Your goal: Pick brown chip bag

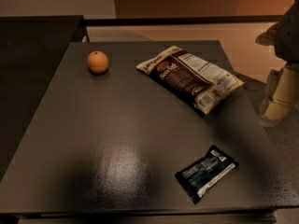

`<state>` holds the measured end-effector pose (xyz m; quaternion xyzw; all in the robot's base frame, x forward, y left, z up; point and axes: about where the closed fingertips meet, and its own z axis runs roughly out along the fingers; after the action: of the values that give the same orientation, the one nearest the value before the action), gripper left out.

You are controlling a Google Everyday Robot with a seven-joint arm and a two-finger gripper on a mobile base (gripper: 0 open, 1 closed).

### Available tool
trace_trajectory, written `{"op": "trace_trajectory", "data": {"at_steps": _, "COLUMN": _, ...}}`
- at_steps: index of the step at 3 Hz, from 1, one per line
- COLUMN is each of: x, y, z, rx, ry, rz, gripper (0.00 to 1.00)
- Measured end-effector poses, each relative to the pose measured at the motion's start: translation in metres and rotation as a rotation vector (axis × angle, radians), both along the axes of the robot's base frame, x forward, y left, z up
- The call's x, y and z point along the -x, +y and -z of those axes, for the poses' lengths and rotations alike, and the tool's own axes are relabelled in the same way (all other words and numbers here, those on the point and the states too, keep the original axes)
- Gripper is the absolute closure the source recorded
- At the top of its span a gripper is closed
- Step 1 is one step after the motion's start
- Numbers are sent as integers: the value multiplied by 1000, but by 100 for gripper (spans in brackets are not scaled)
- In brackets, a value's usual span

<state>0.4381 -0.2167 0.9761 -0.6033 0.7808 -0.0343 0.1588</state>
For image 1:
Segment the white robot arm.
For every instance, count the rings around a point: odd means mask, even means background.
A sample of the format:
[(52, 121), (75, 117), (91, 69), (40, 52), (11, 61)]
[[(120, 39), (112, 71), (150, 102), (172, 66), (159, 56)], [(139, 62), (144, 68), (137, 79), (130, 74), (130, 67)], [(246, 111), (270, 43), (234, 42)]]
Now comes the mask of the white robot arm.
[(271, 127), (299, 101), (299, 0), (294, 0), (281, 20), (258, 35), (255, 42), (273, 46), (275, 55), (286, 62), (280, 70), (270, 70), (259, 109), (260, 123)]

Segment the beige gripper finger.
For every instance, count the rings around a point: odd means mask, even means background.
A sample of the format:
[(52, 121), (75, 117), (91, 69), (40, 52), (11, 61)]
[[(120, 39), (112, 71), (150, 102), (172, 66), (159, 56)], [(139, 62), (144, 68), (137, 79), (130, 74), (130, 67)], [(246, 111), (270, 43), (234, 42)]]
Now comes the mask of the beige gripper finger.
[(259, 121), (272, 127), (282, 121), (299, 101), (299, 64), (286, 63), (279, 71), (268, 75), (264, 98), (259, 109)]

